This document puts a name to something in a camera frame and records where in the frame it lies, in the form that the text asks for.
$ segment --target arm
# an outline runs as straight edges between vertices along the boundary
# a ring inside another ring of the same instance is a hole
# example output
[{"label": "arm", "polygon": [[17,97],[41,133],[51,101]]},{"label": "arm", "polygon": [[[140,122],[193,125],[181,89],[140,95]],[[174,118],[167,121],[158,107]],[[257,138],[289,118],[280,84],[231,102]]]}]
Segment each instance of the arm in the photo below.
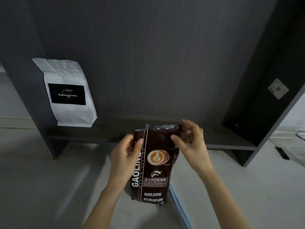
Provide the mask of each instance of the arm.
[{"label": "arm", "polygon": [[143,139],[141,138],[135,144],[134,150],[131,151],[128,147],[131,147],[132,139],[133,136],[128,134],[112,150],[108,184],[101,192],[83,229],[107,229],[109,227],[116,202],[132,176],[142,148]]},{"label": "arm", "polygon": [[189,129],[187,134],[194,135],[191,147],[176,135],[172,135],[171,139],[204,183],[221,229],[250,229],[229,190],[213,168],[203,140],[203,130],[191,121],[182,121]]}]

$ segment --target shelf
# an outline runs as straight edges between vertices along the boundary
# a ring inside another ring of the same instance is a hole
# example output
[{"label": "shelf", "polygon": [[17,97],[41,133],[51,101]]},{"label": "shelf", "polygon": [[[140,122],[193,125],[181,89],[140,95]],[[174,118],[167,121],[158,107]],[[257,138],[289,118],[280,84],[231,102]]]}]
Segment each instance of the shelf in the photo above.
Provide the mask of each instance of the shelf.
[{"label": "shelf", "polygon": [[[91,128],[57,126],[48,133],[49,139],[82,141],[87,143],[119,142],[136,129],[153,126],[181,124],[179,122],[98,118]],[[255,150],[255,146],[222,125],[199,124],[204,133],[207,148]]]}]

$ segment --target white floor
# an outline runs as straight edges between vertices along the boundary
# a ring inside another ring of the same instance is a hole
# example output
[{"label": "white floor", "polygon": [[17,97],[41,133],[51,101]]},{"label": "white floor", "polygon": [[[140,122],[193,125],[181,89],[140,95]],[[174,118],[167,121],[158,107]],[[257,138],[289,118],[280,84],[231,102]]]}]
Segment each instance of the white floor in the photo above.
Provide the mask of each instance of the white floor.
[{"label": "white floor", "polygon": [[[0,227],[81,228],[107,183],[115,144],[70,144],[52,160],[37,130],[0,129]],[[213,165],[254,228],[304,228],[305,168],[270,142],[247,168],[223,151]],[[219,228],[207,193],[182,155],[171,183],[195,228]],[[182,228],[170,203],[139,203],[124,191],[110,228]]]}]

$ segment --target left hand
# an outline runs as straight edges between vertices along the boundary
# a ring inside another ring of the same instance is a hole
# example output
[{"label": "left hand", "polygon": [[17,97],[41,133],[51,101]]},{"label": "left hand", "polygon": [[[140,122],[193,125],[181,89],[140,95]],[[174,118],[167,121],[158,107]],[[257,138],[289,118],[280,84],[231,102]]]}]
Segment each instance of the left hand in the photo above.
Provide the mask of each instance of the left hand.
[{"label": "left hand", "polygon": [[133,135],[126,135],[111,151],[110,174],[107,185],[120,191],[124,189],[135,171],[135,164],[137,163],[143,144],[143,139],[140,138],[132,151],[128,148],[132,147],[132,140]]}]

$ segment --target coffee cup illustration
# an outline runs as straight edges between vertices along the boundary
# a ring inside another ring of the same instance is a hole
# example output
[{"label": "coffee cup illustration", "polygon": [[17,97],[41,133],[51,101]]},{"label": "coffee cup illustration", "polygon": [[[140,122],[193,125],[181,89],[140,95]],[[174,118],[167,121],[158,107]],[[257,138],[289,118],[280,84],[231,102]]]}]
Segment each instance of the coffee cup illustration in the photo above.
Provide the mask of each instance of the coffee cup illustration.
[{"label": "coffee cup illustration", "polygon": [[147,156],[148,162],[152,165],[162,165],[166,163],[169,158],[169,154],[164,150],[151,151]]}]

